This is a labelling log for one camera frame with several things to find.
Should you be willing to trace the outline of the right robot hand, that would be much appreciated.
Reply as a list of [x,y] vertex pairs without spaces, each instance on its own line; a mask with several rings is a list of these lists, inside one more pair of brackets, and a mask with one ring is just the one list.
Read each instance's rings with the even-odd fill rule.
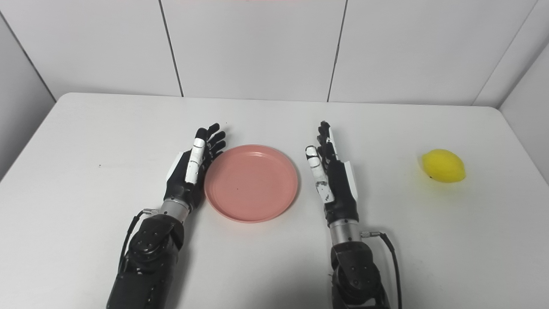
[[318,127],[318,146],[307,146],[305,156],[324,204],[324,216],[327,224],[339,220],[359,222],[357,192],[353,172],[349,162],[339,160],[335,136],[327,121],[321,121]]

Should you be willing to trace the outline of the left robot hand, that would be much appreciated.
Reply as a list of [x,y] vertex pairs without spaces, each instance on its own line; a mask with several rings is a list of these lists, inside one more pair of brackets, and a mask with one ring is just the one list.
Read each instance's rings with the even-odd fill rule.
[[190,212],[202,203],[206,172],[223,153],[225,137],[219,123],[197,130],[192,148],[181,154],[167,179],[165,201],[181,202]]

